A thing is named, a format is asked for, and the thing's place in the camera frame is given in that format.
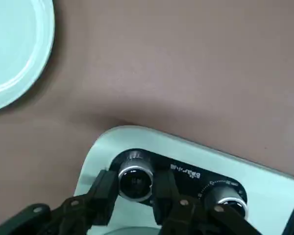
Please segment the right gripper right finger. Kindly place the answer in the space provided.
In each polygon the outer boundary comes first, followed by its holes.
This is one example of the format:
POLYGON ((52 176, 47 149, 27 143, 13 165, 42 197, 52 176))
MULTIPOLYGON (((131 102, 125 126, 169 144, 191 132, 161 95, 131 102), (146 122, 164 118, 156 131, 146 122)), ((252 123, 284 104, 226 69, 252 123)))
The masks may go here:
POLYGON ((171 170, 158 171, 152 183, 153 214, 160 235, 259 235, 229 205, 205 209, 201 201, 181 195, 171 170))

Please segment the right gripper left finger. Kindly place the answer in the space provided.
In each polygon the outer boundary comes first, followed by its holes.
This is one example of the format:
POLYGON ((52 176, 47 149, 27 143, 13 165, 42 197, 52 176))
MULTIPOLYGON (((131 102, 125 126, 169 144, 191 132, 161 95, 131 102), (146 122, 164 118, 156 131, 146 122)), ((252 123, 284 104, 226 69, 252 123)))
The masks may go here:
POLYGON ((0 224, 0 235, 85 235, 93 225, 107 226, 119 195, 118 174, 101 170, 87 193, 51 209, 31 204, 0 224))

